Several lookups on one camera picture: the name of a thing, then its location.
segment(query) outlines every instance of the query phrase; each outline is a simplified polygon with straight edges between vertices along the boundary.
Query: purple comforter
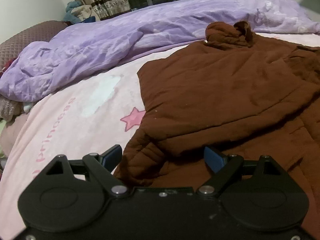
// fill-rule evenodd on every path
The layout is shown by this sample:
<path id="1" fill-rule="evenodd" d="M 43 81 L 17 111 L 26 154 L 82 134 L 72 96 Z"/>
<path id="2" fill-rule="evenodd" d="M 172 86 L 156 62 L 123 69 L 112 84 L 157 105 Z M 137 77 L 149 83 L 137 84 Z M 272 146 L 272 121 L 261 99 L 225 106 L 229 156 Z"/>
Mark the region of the purple comforter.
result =
<path id="1" fill-rule="evenodd" d="M 123 62 L 205 38 L 214 21 L 247 20 L 255 32 L 320 33 L 292 0 L 181 0 L 119 17 L 76 24 L 50 42 L 28 45 L 0 79 L 0 94 L 38 101 L 59 88 Z"/>

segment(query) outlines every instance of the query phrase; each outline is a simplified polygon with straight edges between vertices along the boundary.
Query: brown quilted headboard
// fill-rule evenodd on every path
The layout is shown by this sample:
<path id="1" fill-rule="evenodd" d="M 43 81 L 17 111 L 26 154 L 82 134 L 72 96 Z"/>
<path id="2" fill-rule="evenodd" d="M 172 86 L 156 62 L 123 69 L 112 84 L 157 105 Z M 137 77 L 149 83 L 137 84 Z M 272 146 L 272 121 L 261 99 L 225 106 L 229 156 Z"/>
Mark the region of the brown quilted headboard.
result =
<path id="1" fill-rule="evenodd" d="M 0 44 L 0 70 L 10 59 L 18 57 L 20 52 L 33 41 L 49 41 L 67 25 L 59 21 L 47 21 L 32 26 L 14 35 Z"/>

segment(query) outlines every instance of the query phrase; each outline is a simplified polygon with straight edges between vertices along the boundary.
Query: pink star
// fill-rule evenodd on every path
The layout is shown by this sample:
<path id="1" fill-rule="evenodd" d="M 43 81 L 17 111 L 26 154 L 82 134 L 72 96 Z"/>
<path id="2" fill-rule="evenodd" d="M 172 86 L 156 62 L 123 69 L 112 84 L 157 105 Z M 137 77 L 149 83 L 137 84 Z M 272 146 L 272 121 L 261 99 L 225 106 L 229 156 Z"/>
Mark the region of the pink star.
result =
<path id="1" fill-rule="evenodd" d="M 145 113 L 146 111 L 139 111 L 137 108 L 134 107 L 129 115 L 121 118 L 120 120 L 126 123 L 124 131 L 127 132 L 135 125 L 140 125 L 142 117 Z"/>

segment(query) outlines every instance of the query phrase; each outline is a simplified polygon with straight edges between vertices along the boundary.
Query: brown jacket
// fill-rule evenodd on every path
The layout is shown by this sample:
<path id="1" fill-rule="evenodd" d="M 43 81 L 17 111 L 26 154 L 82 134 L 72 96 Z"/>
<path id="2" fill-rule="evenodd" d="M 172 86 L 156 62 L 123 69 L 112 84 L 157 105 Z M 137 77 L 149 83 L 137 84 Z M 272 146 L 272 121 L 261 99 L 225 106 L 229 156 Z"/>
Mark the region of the brown jacket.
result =
<path id="1" fill-rule="evenodd" d="M 146 108 L 116 177 L 197 189 L 212 175 L 201 151 L 271 155 L 307 192 L 304 228 L 320 239 L 320 48 L 215 22 L 195 42 L 138 72 Z"/>

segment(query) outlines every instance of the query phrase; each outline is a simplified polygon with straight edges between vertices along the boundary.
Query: screw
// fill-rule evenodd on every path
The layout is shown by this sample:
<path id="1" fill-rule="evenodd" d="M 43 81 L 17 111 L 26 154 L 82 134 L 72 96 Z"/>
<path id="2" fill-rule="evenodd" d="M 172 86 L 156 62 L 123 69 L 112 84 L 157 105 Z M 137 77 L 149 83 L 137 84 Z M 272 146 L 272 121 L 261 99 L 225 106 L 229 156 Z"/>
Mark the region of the screw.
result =
<path id="1" fill-rule="evenodd" d="M 212 186 L 201 186 L 199 188 L 199 192 L 202 193 L 202 194 L 211 194 L 214 192 L 214 187 Z"/>
<path id="2" fill-rule="evenodd" d="M 36 240 L 36 238 L 33 235 L 27 235 L 26 240 Z"/>
<path id="3" fill-rule="evenodd" d="M 167 193 L 165 193 L 165 192 L 160 192 L 159 193 L 159 197 L 166 197 L 168 194 Z"/>
<path id="4" fill-rule="evenodd" d="M 117 185 L 117 186 L 114 186 L 111 188 L 111 191 L 117 195 L 124 194 L 127 192 L 127 190 L 128 190 L 128 188 L 123 185 Z"/>

